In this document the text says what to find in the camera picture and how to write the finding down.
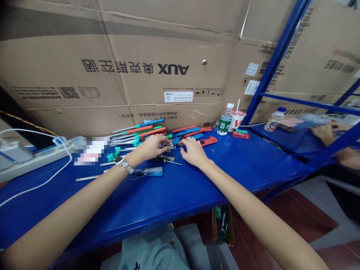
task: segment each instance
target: cardboard box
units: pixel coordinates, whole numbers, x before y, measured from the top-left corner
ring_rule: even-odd
[[[28,111],[47,129],[66,138],[100,137],[134,126],[128,106],[32,109]]]
[[[142,105],[130,106],[134,114],[134,122],[142,123],[144,120],[165,119],[164,126],[167,132],[178,128],[197,125],[199,127],[213,127],[219,115],[223,113],[224,104],[176,104],[176,105]]]
[[[1,85],[31,109],[222,101],[234,34],[120,16],[110,2],[101,11],[16,2],[0,37]]]
[[[360,49],[354,35],[359,21],[357,11],[333,0],[317,1],[299,25],[266,92],[304,100],[318,97],[321,100],[323,96],[323,102],[330,104],[338,100],[360,76]],[[269,49],[259,50],[265,46]],[[275,43],[248,37],[238,43],[224,102],[252,99],[249,94],[256,91],[275,47]]]
[[[295,4],[295,0],[252,1],[243,37],[277,43]]]
[[[233,215],[231,212],[231,207],[230,204],[226,205],[226,212],[228,213],[227,215],[227,220],[228,220],[228,229],[227,229],[227,233],[228,233],[228,239],[230,241],[230,243],[227,243],[228,246],[234,246],[234,225],[233,225]],[[218,230],[216,227],[216,208],[212,208],[211,209],[211,236],[213,238],[213,241],[217,241],[218,240]]]
[[[359,61],[358,15],[333,1],[311,7],[269,93],[331,102],[356,79],[349,71]],[[212,126],[227,102],[241,98],[248,107],[295,1],[249,3],[12,2],[0,35],[0,84],[69,138],[109,135],[164,113],[170,130]]]
[[[276,43],[243,38],[239,41],[224,93],[224,102],[252,100],[274,53]]]
[[[275,73],[276,91],[343,94],[359,78],[360,13],[335,0],[313,1]]]

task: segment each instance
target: blue metal rack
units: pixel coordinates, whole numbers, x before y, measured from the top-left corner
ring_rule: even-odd
[[[303,17],[310,6],[311,0],[298,0],[292,14],[287,22],[285,29],[280,37],[279,43],[274,51],[274,54],[268,64],[268,68],[266,69],[264,76],[262,77],[259,87],[257,88],[254,97],[247,109],[247,116],[244,118],[243,125],[248,125],[251,121],[252,116],[254,115],[258,105],[261,102],[263,97],[279,99],[283,101],[294,102],[298,104],[303,104],[307,106],[313,106],[318,108],[327,109],[328,113],[332,113],[334,111],[353,114],[360,116],[360,111],[349,109],[346,107],[340,107],[342,103],[351,95],[360,96],[360,94],[354,94],[354,92],[360,87],[360,79],[358,79],[354,85],[334,104],[324,104],[324,103],[316,103],[301,99],[294,99],[289,97],[282,97],[273,94],[266,94],[266,89],[270,85],[270,82],[283,59],[288,46],[297,31],[298,26],[301,24]],[[329,145],[324,150],[320,151],[315,158],[311,159],[308,165],[315,170],[320,169],[323,164],[329,160],[335,153],[338,151],[350,146],[354,141],[359,139],[360,137],[360,123],[351,128],[348,132],[343,134],[340,138],[338,138],[334,143]]]

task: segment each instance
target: water bottle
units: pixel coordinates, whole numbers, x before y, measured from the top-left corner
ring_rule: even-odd
[[[277,108],[276,112],[272,113],[271,118],[265,124],[264,129],[266,131],[273,132],[280,123],[280,120],[285,117],[284,112],[286,112],[286,108],[284,107]]]
[[[228,128],[231,123],[231,119],[233,117],[233,103],[228,103],[226,106],[226,112],[220,117],[220,123],[217,127],[217,133],[220,135],[226,135],[228,133]]]

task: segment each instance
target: white cable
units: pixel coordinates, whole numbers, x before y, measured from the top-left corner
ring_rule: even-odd
[[[26,191],[23,191],[23,192],[20,192],[19,194],[16,194],[14,195],[13,197],[7,199],[6,201],[2,202],[0,204],[0,207],[3,206],[4,204],[6,204],[7,202],[11,201],[12,199],[16,198],[17,196],[20,196],[21,194],[24,194],[26,192],[29,192],[29,191],[32,191],[34,189],[37,189],[39,187],[42,187],[43,185],[46,185],[47,183],[49,183],[56,175],[58,175],[59,172],[61,172],[66,166],[68,166],[70,164],[70,162],[72,161],[72,155],[70,154],[70,152],[68,151],[68,149],[66,148],[65,146],[65,142],[63,141],[62,138],[59,138],[59,137],[55,137],[55,136],[52,136],[52,135],[49,135],[49,134],[46,134],[46,133],[42,133],[42,132],[38,132],[38,131],[33,131],[33,130],[27,130],[27,129],[6,129],[6,130],[3,130],[0,132],[0,141],[4,142],[5,140],[1,137],[1,135],[4,133],[4,132],[7,132],[7,131],[28,131],[28,132],[33,132],[33,133],[38,133],[38,134],[42,134],[42,135],[46,135],[46,136],[49,136],[49,137],[53,137],[55,139],[59,139],[62,144],[64,144],[64,149],[65,151],[67,152],[67,154],[69,155],[70,157],[70,160],[60,169],[58,170],[52,177],[49,178],[49,180],[47,180],[46,182],[44,182],[43,184],[37,186],[37,187],[33,187],[31,189],[28,189]]]

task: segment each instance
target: blue table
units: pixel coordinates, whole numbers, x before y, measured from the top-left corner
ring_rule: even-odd
[[[264,130],[264,125],[249,127],[249,129],[263,136],[284,150],[289,151],[293,156],[305,156],[308,159],[314,158],[321,150],[324,149],[323,143],[319,138],[314,136],[309,130],[309,127],[318,126],[312,122],[303,122],[298,124],[298,126],[293,127],[297,130],[297,133],[289,133],[282,129],[276,129],[274,132],[269,132]],[[355,142],[352,147],[356,150],[360,150],[360,143]],[[335,158],[331,158],[325,165],[336,163]]]
[[[249,140],[220,136],[204,147],[209,158],[251,192],[294,181],[311,169],[251,133]],[[179,148],[167,153],[183,166],[146,161],[139,168],[164,168],[163,177],[125,180],[64,252],[62,259],[110,245],[163,224],[193,216],[227,200],[196,167],[186,163]],[[0,189],[0,201],[49,179],[68,158],[63,158],[10,181]],[[100,163],[107,162],[104,157]],[[101,174],[107,167],[69,165],[44,187],[23,194],[0,208],[0,247],[6,248],[83,188],[78,177]]]

